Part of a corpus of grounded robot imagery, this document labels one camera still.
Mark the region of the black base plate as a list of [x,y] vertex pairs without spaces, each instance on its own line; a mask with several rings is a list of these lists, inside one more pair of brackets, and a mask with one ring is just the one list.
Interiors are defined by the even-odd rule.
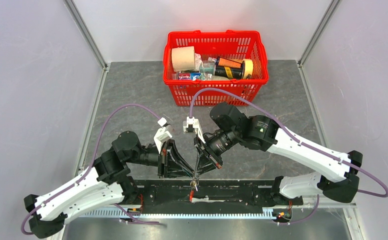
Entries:
[[273,180],[206,179],[191,194],[189,179],[137,179],[137,192],[122,206],[141,206],[144,214],[259,214],[263,208],[303,205],[302,197],[276,193]]

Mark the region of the yellow masking tape roll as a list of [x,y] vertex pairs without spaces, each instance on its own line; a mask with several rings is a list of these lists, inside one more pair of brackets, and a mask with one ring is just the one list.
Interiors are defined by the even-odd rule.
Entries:
[[254,70],[253,61],[247,58],[243,59],[242,67],[243,67],[242,79],[250,79],[252,77],[253,70]]

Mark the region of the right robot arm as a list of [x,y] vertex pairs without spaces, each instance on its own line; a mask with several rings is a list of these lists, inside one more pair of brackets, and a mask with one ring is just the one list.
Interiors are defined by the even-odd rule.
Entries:
[[218,129],[210,137],[194,139],[198,152],[195,177],[220,169],[221,155],[239,144],[249,150],[287,157],[313,169],[305,175],[276,177],[270,191],[275,204],[282,205],[303,195],[324,195],[340,203],[350,203],[358,192],[360,178],[355,168],[362,164],[360,152],[326,148],[282,128],[265,115],[247,117],[226,102],[214,106],[210,118]]

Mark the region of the snack packets in basket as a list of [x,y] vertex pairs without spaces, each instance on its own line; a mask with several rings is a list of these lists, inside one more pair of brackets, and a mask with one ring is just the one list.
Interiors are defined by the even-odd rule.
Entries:
[[200,54],[195,54],[194,70],[177,71],[172,75],[173,80],[211,81],[216,69],[216,58],[208,57],[202,60]]

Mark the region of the beige paper roll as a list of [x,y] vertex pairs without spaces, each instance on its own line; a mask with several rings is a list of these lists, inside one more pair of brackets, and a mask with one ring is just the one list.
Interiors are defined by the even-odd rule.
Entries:
[[171,63],[175,72],[195,69],[194,46],[176,47],[171,50]]

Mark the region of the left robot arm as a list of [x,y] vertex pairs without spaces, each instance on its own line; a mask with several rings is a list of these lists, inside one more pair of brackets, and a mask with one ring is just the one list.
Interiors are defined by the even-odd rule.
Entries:
[[141,193],[130,176],[128,163],[158,167],[164,178],[191,177],[193,168],[178,153],[175,141],[166,138],[158,149],[155,144],[142,145],[133,131],[122,132],[111,148],[94,160],[92,167],[44,195],[24,198],[28,217],[23,225],[39,239],[50,237],[63,227],[95,208],[112,204],[139,204]]

